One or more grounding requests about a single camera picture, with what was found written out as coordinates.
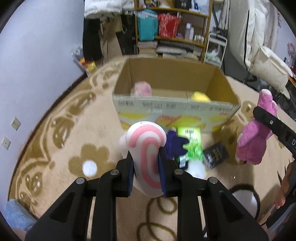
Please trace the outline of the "person's right hand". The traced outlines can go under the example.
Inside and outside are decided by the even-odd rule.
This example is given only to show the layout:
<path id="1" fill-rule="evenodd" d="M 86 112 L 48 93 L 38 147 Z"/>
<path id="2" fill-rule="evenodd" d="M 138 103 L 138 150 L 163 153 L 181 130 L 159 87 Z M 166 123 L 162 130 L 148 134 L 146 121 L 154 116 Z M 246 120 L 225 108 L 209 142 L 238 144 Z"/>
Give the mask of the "person's right hand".
<path id="1" fill-rule="evenodd" d="M 289 190 L 289 178 L 290 178 L 290 174 L 292 172 L 292 164 L 294 164 L 295 162 L 289 163 L 288 167 L 287 167 L 287 173 L 285 174 L 282 183 L 281 183 L 281 187 L 279 189 L 278 195 L 275 199 L 275 207 L 276 209 L 279 209 L 280 207 L 282 207 L 285 204 L 285 195 Z"/>

